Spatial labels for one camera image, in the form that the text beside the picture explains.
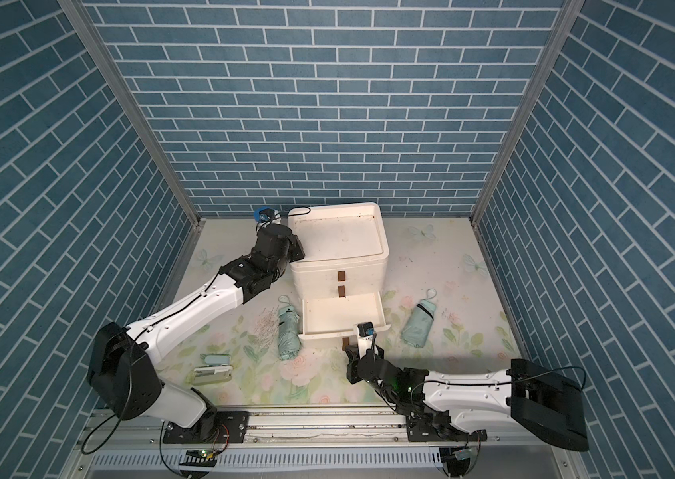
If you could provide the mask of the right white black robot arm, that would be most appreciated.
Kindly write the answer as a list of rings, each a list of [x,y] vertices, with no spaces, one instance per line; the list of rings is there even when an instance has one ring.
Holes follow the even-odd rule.
[[[589,451],[582,386],[565,367],[515,358],[507,369],[458,375],[396,367],[380,348],[350,345],[345,353],[349,383],[371,385],[409,428],[451,442],[526,430],[551,446]]]

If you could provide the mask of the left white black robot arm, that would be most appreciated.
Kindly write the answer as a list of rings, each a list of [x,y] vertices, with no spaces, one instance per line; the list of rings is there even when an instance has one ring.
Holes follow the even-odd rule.
[[[220,267],[187,297],[125,327],[101,327],[93,340],[87,382],[120,420],[150,416],[186,429],[205,422],[213,404],[201,393],[161,378],[156,366],[202,327],[269,289],[290,263],[304,258],[303,246],[289,227],[259,227],[250,253]]]

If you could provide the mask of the white plastic drawer cabinet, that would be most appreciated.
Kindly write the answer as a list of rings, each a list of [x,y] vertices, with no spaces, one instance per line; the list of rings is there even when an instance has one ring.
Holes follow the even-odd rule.
[[[378,293],[385,284],[389,242],[375,203],[297,208],[288,226],[305,257],[290,264],[301,299]]]

